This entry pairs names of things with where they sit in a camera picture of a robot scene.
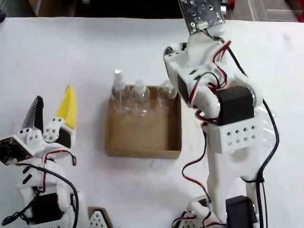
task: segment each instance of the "floor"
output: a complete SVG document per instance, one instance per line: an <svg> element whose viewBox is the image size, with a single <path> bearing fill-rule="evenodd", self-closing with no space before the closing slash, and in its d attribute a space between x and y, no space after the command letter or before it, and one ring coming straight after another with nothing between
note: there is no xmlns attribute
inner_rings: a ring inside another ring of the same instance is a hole
<svg viewBox="0 0 304 228"><path fill-rule="evenodd" d="M253 21L297 21L301 14L297 0L236 0L227 19Z"/></svg>
<svg viewBox="0 0 304 228"><path fill-rule="evenodd" d="M74 16L81 17L128 17L128 18L182 18L178 0L159 2L117 0L113 2L86 0L91 4L81 4L77 0ZM236 0L236 7L226 18L250 21L297 21L301 14L298 0Z"/></svg>

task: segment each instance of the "clear plastic bottle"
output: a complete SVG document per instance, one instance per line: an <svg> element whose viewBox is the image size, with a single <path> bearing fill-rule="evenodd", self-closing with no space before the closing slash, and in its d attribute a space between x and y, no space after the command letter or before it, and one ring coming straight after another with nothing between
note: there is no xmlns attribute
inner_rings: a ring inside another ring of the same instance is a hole
<svg viewBox="0 0 304 228"><path fill-rule="evenodd" d="M111 99L115 112L123 114L130 109L130 88L126 85L120 69L114 71Z"/></svg>
<svg viewBox="0 0 304 228"><path fill-rule="evenodd" d="M160 84L157 90L157 105L158 112L167 113L174 107L177 90L173 87L169 80Z"/></svg>
<svg viewBox="0 0 304 228"><path fill-rule="evenodd" d="M132 113L134 116L145 116L150 109L150 90L138 79L131 91Z"/></svg>

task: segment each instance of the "white table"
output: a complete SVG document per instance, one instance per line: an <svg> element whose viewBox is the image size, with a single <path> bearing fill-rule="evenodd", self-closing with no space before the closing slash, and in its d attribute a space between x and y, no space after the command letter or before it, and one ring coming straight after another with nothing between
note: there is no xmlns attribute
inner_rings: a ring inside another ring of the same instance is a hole
<svg viewBox="0 0 304 228"><path fill-rule="evenodd" d="M304 191L304 24L228 21L225 39L247 74L277 113L281 144L265 170L269 227L302 227ZM167 78L162 54L187 41L181 19L6 19L0 24L0 137L20 128L36 95L44 98L47 123L68 84L76 88L79 118L74 153L59 161L66 176L86 193L88 204L105 207L115 228L168 228L202 190L181 176L200 156L204 141L193 111L182 105L183 146L178 160L110 158L104 152L107 99L113 70L128 83ZM265 157L269 151L261 152ZM0 218L23 208L15 186L20 169L0 164ZM188 173L206 183L207 161ZM241 181L229 196L243 193ZM26 227L20 219L7 226Z"/></svg>

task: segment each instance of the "white bracket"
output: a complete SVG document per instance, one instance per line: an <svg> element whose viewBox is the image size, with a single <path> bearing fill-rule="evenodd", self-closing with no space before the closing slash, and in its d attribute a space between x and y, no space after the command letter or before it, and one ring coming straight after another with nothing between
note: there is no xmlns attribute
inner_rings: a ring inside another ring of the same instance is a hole
<svg viewBox="0 0 304 228"><path fill-rule="evenodd" d="M95 211L90 218L90 228L109 228L100 211Z"/></svg>

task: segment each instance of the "cardboard box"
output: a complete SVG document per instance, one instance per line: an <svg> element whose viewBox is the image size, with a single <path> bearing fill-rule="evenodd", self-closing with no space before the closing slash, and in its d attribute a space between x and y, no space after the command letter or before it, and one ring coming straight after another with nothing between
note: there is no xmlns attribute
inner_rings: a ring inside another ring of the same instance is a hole
<svg viewBox="0 0 304 228"><path fill-rule="evenodd" d="M37 17L63 16L62 0L28 0Z"/></svg>
<svg viewBox="0 0 304 228"><path fill-rule="evenodd" d="M135 158L177 159L181 153L181 99L168 113L155 110L157 86L150 89L150 110L145 117L119 115L110 100L105 137L106 154Z"/></svg>

